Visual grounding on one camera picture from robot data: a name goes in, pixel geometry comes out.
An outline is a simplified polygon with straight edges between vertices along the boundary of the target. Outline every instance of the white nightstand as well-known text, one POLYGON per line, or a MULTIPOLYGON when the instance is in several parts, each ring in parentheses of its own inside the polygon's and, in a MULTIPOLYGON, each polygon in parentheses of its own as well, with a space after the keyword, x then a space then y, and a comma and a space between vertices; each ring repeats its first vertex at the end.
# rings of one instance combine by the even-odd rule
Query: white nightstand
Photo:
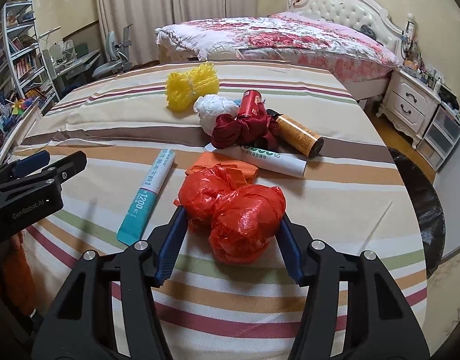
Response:
POLYGON ((421 81, 395 69, 377 116, 385 114, 397 130, 411 137, 415 150, 441 102, 421 81))

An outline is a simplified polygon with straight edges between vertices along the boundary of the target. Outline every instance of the red plastic bag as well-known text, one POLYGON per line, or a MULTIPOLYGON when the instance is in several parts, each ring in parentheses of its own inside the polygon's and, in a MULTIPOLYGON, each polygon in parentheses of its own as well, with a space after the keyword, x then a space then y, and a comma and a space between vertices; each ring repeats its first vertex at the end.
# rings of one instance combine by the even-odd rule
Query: red plastic bag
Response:
POLYGON ((268 247, 285 213, 279 187, 245 185, 222 197, 212 217, 210 245, 224 263, 253 263, 268 247))
POLYGON ((215 205, 234 190, 236 186, 230 173, 221 166, 188 175, 178 192, 178 200, 187 211, 189 229, 210 232, 215 205))

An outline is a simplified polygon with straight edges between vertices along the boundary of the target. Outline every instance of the gray chair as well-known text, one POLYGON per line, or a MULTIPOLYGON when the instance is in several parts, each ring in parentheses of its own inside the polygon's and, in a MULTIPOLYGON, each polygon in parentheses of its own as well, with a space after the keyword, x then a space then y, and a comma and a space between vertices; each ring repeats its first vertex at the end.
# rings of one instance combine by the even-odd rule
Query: gray chair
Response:
POLYGON ((92 78, 98 80, 112 74, 129 71, 132 68, 132 62, 128 56, 128 46, 132 44, 129 39, 130 26, 124 28, 124 41, 122 43, 115 43, 115 32, 110 31, 107 34, 105 51, 110 57, 110 61, 97 67, 92 73, 92 78))

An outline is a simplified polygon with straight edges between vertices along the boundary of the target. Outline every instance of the drawer handle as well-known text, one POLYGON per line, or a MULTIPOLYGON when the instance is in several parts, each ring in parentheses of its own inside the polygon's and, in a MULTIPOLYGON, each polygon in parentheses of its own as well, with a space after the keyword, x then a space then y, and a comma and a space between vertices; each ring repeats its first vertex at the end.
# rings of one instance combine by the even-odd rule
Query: drawer handle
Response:
POLYGON ((401 108, 402 111, 405 112, 406 114, 411 115, 411 109, 409 109, 408 111, 405 111, 405 110, 403 109, 403 104, 400 104, 400 108, 401 108))
POLYGON ((408 92, 407 92, 406 95, 407 95, 407 97, 410 97, 410 96, 413 97, 413 102, 414 102, 414 103, 417 102, 417 100, 415 99, 415 96, 412 95, 411 93, 408 93, 408 92))

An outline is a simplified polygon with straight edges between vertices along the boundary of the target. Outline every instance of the drawer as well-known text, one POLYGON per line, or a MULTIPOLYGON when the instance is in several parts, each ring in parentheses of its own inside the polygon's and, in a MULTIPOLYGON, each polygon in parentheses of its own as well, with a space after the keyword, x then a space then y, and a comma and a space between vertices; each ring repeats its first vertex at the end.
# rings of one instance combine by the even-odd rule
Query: drawer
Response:
POLYGON ((400 84, 394 91, 425 116, 427 116, 429 111, 434 107, 435 102, 432 99, 425 96, 422 92, 415 90, 414 87, 410 86, 404 79, 400 81, 400 84))
POLYGON ((387 107, 414 132, 418 132, 425 120, 425 116, 423 116, 413 105, 407 103, 395 92, 392 92, 390 95, 387 107))

